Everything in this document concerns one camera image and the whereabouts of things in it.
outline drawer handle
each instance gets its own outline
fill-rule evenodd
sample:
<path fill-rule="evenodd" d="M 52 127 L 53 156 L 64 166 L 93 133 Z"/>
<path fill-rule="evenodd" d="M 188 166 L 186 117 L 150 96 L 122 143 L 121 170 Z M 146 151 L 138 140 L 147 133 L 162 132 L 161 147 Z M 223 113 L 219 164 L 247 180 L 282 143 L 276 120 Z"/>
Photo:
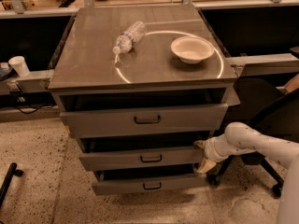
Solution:
<path fill-rule="evenodd" d="M 143 183 L 143 189 L 144 190 L 156 190 L 156 189 L 160 189 L 162 187 L 162 183 L 161 182 L 159 182 L 159 184 L 157 184 L 156 186 L 154 186 L 154 185 L 150 185 L 150 186 L 146 186 L 146 184 L 145 183 Z"/>
<path fill-rule="evenodd" d="M 160 154 L 160 156 L 159 156 L 158 159 L 156 159 L 155 157 L 154 158 L 143 158 L 143 156 L 141 155 L 140 156 L 140 160 L 142 162 L 158 162 L 158 161 L 162 160 L 162 154 Z"/>
<path fill-rule="evenodd" d="M 138 119 L 137 117 L 134 117 L 134 122 L 136 124 L 154 124 L 154 123 L 160 123 L 161 116 L 158 115 L 157 119 Z"/>

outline black stand leg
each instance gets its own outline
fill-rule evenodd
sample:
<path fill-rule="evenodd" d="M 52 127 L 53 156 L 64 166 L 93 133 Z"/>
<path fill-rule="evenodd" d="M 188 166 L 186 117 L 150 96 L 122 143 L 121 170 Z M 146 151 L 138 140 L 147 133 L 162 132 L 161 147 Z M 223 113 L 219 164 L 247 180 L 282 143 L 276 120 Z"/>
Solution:
<path fill-rule="evenodd" d="M 14 175 L 22 176 L 22 174 L 23 174 L 22 170 L 17 170 L 17 163 L 13 162 L 13 163 L 10 164 L 9 169 L 7 171 L 7 175 L 6 175 L 6 177 L 3 181 L 3 184 L 2 184 L 1 189 L 0 189 L 0 207 L 3 203 L 3 200 L 6 197 L 7 190 L 9 188 L 12 177 Z"/>
<path fill-rule="evenodd" d="M 272 187 L 272 191 L 275 196 L 280 197 L 284 182 L 283 179 L 265 159 L 262 160 L 261 166 L 278 182 L 276 185 Z"/>
<path fill-rule="evenodd" d="M 232 160 L 233 160 L 234 156 L 229 156 L 224 162 L 222 167 L 220 168 L 220 170 L 218 171 L 218 173 L 216 175 L 208 175 L 207 176 L 207 180 L 209 182 L 210 185 L 212 186 L 218 186 L 221 183 L 221 178 L 224 175 L 226 169 L 228 168 L 228 166 L 231 164 Z"/>

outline white robotic arm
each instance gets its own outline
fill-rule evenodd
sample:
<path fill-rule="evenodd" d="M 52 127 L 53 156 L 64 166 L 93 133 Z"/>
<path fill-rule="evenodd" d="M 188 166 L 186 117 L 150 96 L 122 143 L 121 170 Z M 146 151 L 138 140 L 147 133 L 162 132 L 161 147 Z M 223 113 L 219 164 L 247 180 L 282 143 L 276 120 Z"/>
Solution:
<path fill-rule="evenodd" d="M 263 135 L 244 123 L 229 124 L 223 135 L 206 141 L 195 141 L 206 157 L 200 173 L 210 170 L 230 155 L 259 152 L 288 169 L 280 198 L 277 224 L 292 224 L 299 220 L 299 144 Z"/>

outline paper cup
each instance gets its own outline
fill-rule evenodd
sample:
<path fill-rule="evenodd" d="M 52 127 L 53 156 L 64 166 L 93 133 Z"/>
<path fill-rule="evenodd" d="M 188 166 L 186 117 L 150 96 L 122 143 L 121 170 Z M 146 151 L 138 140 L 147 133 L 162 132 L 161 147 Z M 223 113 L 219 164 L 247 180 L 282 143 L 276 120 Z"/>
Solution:
<path fill-rule="evenodd" d="M 11 65 L 12 68 L 18 73 L 20 77 L 25 77 L 29 75 L 30 71 L 26 64 L 25 58 L 22 56 L 15 56 L 11 58 L 8 63 Z"/>

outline clear bottle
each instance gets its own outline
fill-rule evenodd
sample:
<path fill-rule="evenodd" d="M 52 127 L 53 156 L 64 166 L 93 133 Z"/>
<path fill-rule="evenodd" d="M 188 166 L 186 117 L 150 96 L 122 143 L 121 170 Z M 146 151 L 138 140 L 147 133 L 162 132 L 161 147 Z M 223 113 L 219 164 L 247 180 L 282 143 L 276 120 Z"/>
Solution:
<path fill-rule="evenodd" d="M 117 38 L 113 53 L 119 55 L 121 53 L 129 52 L 133 45 L 140 41 L 146 32 L 147 27 L 142 21 L 134 22 Z"/>

